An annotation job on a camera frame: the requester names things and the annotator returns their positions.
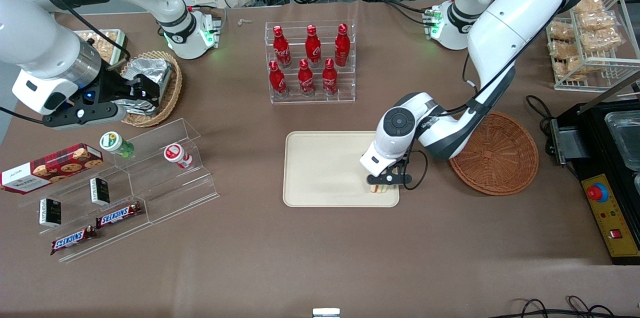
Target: acrylic bottle rack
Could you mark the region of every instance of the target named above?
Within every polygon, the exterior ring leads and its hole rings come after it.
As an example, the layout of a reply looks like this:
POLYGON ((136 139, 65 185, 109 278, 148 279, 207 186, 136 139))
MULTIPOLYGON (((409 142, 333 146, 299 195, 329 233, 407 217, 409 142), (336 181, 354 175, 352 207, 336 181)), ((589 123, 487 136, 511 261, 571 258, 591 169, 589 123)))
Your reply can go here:
POLYGON ((267 22, 264 31, 264 42, 266 52, 266 82, 269 87, 269 96, 272 104, 320 104, 320 103, 349 103, 356 100, 356 25, 352 19, 332 20, 332 21, 293 21, 293 22, 267 22), (336 36, 338 36, 338 26, 346 24, 349 27, 350 52, 347 65, 335 69, 338 72, 338 93, 327 96, 322 86, 322 71, 325 69, 325 59, 334 58, 336 52, 336 36), (305 42, 307 40, 307 26, 313 24, 316 28, 316 35, 320 39, 320 49, 322 51, 321 65, 318 68, 310 68, 313 72, 313 87, 315 94, 305 97, 300 90, 298 81, 298 63, 300 59, 307 58, 305 42), (274 27, 281 26, 283 35, 288 40, 288 47, 291 52, 291 67, 282 69, 284 73, 288 96, 277 98, 274 89, 269 84, 269 62, 276 59, 274 51, 274 27))
POLYGON ((186 120, 174 120, 127 139, 135 147, 132 156, 125 159, 103 152, 105 164, 99 170, 89 169, 69 178, 70 182, 63 186, 54 184, 25 195, 28 202, 21 206, 35 210, 44 197, 61 202, 62 225, 42 227, 40 232, 48 238, 42 254, 49 254, 52 241, 80 232, 89 225, 95 227, 96 218, 135 202, 140 202, 142 213, 96 229, 95 238, 59 250, 54 257, 60 262, 74 261, 219 197, 213 177, 202 165, 194 143, 199 136, 186 120), (179 143, 193 157, 188 168, 180 168, 165 159, 163 150, 172 143, 179 143), (91 202, 89 179, 93 177, 108 183, 110 204, 99 206, 91 202))

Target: cookie box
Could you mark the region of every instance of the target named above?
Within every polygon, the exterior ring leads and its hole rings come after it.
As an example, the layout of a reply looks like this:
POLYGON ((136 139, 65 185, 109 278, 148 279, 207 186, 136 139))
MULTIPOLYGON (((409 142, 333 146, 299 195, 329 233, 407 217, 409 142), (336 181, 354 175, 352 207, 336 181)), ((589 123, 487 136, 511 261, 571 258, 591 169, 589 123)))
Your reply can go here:
POLYGON ((85 143, 78 143, 43 158, 32 160, 2 172, 0 189, 26 193, 59 182, 68 177, 100 166, 103 155, 85 143))

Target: red coca-cola bottle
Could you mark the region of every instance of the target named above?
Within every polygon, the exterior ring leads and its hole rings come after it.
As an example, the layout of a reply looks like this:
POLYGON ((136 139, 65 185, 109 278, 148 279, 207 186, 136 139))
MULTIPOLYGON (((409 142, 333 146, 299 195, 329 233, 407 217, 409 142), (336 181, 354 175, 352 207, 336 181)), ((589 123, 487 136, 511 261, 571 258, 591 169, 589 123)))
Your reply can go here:
POLYGON ((273 50, 276 52, 276 59, 282 69, 286 70, 291 67, 291 52, 289 50, 289 42, 282 33, 282 27, 277 25, 273 27, 273 50))
POLYGON ((324 94, 331 97, 338 93, 338 72, 334 68, 334 60, 327 58, 324 61, 324 70, 322 71, 322 89, 324 94))
POLYGON ((271 87, 273 87, 273 95, 277 99, 286 98, 289 95, 289 90, 287 89, 287 83, 284 80, 284 73, 278 67, 278 62, 272 60, 269 62, 269 82, 271 83, 271 87))
POLYGON ((313 24, 306 27, 306 42, 304 42, 304 48, 306 49, 306 58, 309 60, 309 67, 320 67, 320 60, 322 60, 320 39, 318 39, 316 35, 316 26, 313 24))
POLYGON ((314 88, 314 73, 309 69, 309 61, 300 59, 300 70, 297 72, 297 79, 300 81, 300 91, 305 97, 313 97, 316 94, 314 88))
POLYGON ((338 26, 338 36, 335 38, 335 65, 345 67, 349 60, 349 50, 352 42, 347 35, 347 24, 343 22, 338 26))

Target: brown table surface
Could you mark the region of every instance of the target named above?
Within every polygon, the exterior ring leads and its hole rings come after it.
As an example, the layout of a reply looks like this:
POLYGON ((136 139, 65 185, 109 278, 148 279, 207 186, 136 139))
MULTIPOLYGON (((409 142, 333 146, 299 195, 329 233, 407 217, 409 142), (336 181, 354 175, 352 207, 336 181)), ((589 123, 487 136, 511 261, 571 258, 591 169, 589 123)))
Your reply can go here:
MULTIPOLYGON (((425 2, 416 6, 427 6, 425 2)), ((73 29, 82 25, 60 18, 73 29)), ((136 55, 167 50, 148 13, 92 15, 122 29, 136 55)), ((569 308, 566 295, 640 315, 640 267, 610 264, 581 186, 544 154, 540 117, 524 96, 555 115, 593 94, 551 88, 545 38, 518 59, 496 110, 526 127, 540 152, 522 193, 489 197, 430 160, 423 184, 387 208, 290 208, 282 201, 285 138, 292 131, 372 131, 404 94, 427 91, 445 108, 473 91, 460 79, 465 51, 425 40, 423 29, 382 3, 229 10, 220 48, 179 60, 185 84, 167 122, 185 118, 202 137, 220 197, 69 264, 50 256, 36 211, 0 197, 0 316, 297 318, 340 307, 344 317, 482 318, 519 311, 522 298, 569 308), (357 100, 272 106, 265 22, 357 15, 357 100), (238 19, 253 20, 238 26, 238 19)), ((477 79, 471 67, 468 77, 477 79)), ((20 113, 32 115, 24 106, 20 113)), ((119 122, 54 131, 14 119, 0 146, 6 170, 105 131, 119 122)), ((419 174, 422 163, 414 164, 419 174)))

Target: wicker basket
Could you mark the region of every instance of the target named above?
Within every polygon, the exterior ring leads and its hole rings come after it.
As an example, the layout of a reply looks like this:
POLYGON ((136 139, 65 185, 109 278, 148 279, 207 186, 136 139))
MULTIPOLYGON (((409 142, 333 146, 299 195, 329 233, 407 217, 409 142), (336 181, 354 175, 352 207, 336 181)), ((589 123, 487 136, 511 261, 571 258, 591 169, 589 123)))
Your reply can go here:
POLYGON ((449 161, 464 183, 492 196, 521 192, 538 172, 538 149, 529 132, 504 113, 492 111, 449 161))
MULTIPOLYGON (((178 97, 180 96, 180 89, 183 87, 183 73, 180 71, 180 67, 178 66, 178 62, 173 58, 170 54, 164 51, 148 51, 146 53, 142 53, 138 55, 136 58, 150 58, 150 59, 164 59, 165 61, 171 63, 173 66, 173 70, 171 71, 171 76, 169 77, 169 82, 164 88, 164 97, 162 98, 162 103, 160 104, 160 108, 158 109, 158 113, 156 115, 141 115, 141 114, 131 114, 127 113, 122 122, 140 128, 153 127, 154 125, 160 124, 160 122, 164 121, 169 117, 171 111, 176 107, 176 103, 178 103, 178 97)), ((121 70, 121 75, 124 75, 127 68, 131 64, 131 61, 127 63, 121 70)))

